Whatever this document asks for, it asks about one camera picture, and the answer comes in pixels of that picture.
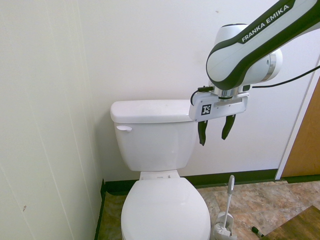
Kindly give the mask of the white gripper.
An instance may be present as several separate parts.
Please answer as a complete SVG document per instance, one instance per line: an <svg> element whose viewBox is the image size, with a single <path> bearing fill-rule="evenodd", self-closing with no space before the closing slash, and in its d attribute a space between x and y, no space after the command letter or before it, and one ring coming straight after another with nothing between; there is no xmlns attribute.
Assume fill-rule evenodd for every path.
<svg viewBox="0 0 320 240"><path fill-rule="evenodd" d="M221 138L226 140L234 125L236 114L246 110L248 99L248 92L239 93L230 99L220 99L218 95L210 91L195 93L190 99L192 103L188 115L191 120L198 122L199 143L202 146L206 143L208 120L222 117L226 117L226 119Z"/></svg>

